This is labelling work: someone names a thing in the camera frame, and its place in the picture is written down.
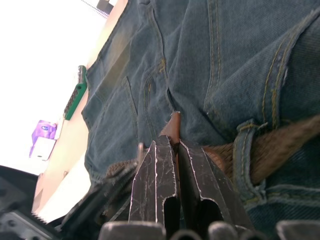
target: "blue denim jeans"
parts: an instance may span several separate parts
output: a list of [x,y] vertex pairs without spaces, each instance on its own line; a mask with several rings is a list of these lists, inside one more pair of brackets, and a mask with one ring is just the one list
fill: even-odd
[[259,126],[320,114],[319,16],[320,0],[129,0],[87,71],[92,184],[180,111],[182,139],[236,143],[233,183],[258,230],[320,219],[320,137],[260,185],[248,177]]

